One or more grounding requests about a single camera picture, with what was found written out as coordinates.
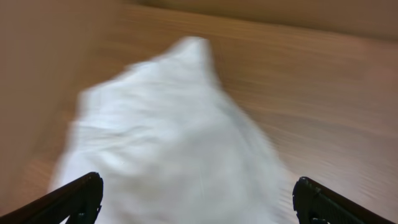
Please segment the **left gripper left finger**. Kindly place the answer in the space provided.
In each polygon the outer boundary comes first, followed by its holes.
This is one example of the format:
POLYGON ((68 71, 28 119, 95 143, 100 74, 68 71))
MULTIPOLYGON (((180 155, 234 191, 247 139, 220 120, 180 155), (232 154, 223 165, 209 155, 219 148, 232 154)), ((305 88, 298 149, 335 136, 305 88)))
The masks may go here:
POLYGON ((101 210, 103 179, 97 172, 80 178, 1 217, 1 224, 94 224, 101 210))

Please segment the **beige khaki shorts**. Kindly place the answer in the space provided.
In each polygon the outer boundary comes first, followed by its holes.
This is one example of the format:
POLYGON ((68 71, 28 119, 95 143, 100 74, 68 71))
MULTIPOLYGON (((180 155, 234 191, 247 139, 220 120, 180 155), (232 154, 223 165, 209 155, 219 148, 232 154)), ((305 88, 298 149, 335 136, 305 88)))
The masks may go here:
POLYGON ((284 166, 186 37, 80 93, 52 188, 104 181, 98 223, 285 223, 284 166))

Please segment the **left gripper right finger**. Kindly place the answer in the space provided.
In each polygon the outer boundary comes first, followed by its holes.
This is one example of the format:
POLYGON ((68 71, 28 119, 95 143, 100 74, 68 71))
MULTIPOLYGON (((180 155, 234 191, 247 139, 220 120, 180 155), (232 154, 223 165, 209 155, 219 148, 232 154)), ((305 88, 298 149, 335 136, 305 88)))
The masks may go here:
POLYGON ((308 177, 299 178, 292 197, 300 224, 394 224, 308 177))

